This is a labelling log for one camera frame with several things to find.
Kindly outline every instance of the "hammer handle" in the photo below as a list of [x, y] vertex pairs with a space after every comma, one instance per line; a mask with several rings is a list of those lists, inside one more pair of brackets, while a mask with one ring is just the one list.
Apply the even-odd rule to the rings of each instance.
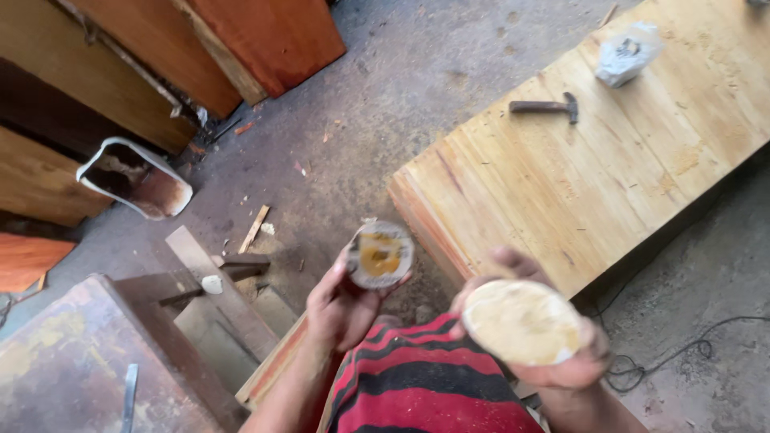
[[511, 112], [565, 112], [569, 111], [563, 102], [548, 101], [513, 101]]

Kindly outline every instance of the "hammer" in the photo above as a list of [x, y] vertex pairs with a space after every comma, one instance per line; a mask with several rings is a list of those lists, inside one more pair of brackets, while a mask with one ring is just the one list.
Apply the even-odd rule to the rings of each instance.
[[572, 93], [564, 92], [567, 103], [548, 101], [511, 101], [511, 112], [567, 112], [570, 125], [578, 122], [578, 100]]

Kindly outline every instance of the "striped shirt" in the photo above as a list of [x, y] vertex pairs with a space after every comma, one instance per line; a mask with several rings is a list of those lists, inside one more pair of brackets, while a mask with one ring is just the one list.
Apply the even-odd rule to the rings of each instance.
[[340, 365], [326, 431], [542, 433], [495, 360], [449, 337], [456, 322], [373, 326]]

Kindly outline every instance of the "plastic bag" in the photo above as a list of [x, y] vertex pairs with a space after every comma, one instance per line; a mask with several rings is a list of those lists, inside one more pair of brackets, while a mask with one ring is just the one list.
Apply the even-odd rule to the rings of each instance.
[[636, 22], [628, 30], [601, 44], [596, 76], [612, 88], [624, 85], [649, 65], [663, 49], [658, 27]]

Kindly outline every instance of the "concrete floor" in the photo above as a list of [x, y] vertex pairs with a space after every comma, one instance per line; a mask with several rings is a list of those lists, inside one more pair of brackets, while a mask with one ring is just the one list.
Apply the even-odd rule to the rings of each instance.
[[[196, 195], [177, 218], [149, 222], [113, 206], [85, 223], [81, 244], [49, 273], [49, 288], [14, 308], [0, 339], [88, 274], [120, 279], [181, 268], [164, 239], [182, 224], [210, 252], [225, 239], [235, 252], [263, 204], [272, 207], [266, 222], [276, 234], [261, 233], [255, 248], [274, 255], [266, 280], [300, 312], [362, 218], [403, 222], [386, 193], [395, 170], [577, 45], [611, 3], [341, 0], [332, 13], [349, 49], [343, 58], [256, 110], [240, 107], [241, 124], [255, 126], [227, 133], [183, 171]], [[620, 2], [619, 12], [636, 3]], [[713, 321], [770, 309], [762, 293], [770, 280], [770, 168], [762, 167], [770, 164], [758, 164], [605, 314], [618, 352], [651, 364]], [[410, 323], [422, 304], [445, 310], [455, 290], [418, 248], [414, 279], [385, 310]], [[715, 331], [714, 359], [683, 355], [624, 402], [655, 431], [767, 431], [768, 327]]]

